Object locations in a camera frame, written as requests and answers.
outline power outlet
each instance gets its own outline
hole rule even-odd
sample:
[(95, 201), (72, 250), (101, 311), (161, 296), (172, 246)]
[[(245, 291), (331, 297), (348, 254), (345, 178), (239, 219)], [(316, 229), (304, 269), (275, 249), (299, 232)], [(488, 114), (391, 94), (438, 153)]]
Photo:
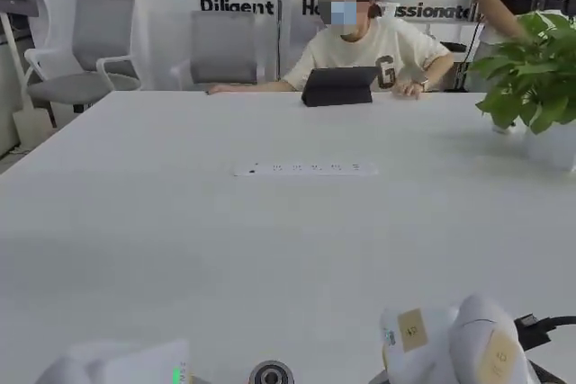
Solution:
[(374, 164), (247, 164), (234, 170), (236, 176), (255, 175), (376, 175)]

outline floor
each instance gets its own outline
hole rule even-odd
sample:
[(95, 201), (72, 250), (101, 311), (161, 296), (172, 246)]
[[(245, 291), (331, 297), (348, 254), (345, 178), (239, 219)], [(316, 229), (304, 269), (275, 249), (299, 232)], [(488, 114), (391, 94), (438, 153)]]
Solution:
[(6, 155), (0, 158), (0, 174), (5, 172), (8, 168), (17, 163), (23, 157), (25, 157), (25, 155)]

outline tablet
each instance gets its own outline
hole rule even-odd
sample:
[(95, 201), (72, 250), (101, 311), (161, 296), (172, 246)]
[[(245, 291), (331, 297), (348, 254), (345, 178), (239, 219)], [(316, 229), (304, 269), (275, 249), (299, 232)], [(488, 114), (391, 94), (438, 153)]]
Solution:
[(370, 86), (378, 67), (327, 67), (312, 69), (302, 92), (307, 107), (371, 103)]

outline gray office chair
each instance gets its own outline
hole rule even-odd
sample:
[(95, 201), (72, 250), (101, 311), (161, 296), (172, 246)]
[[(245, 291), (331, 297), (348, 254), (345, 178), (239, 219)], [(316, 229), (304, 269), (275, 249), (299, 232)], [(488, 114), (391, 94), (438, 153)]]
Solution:
[(82, 112), (114, 90), (138, 90), (131, 55), (134, 0), (76, 0), (70, 49), (28, 49), (24, 56), (42, 80), (31, 98)]
[(207, 90), (217, 83), (255, 84), (264, 79), (257, 61), (253, 13), (194, 11), (192, 57), (170, 69), (179, 90)]

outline face mask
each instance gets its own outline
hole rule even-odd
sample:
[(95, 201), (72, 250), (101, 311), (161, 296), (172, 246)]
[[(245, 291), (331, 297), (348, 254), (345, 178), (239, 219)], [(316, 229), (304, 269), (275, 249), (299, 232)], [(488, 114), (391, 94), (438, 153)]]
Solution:
[(356, 2), (331, 2), (330, 27), (340, 35), (356, 31)]

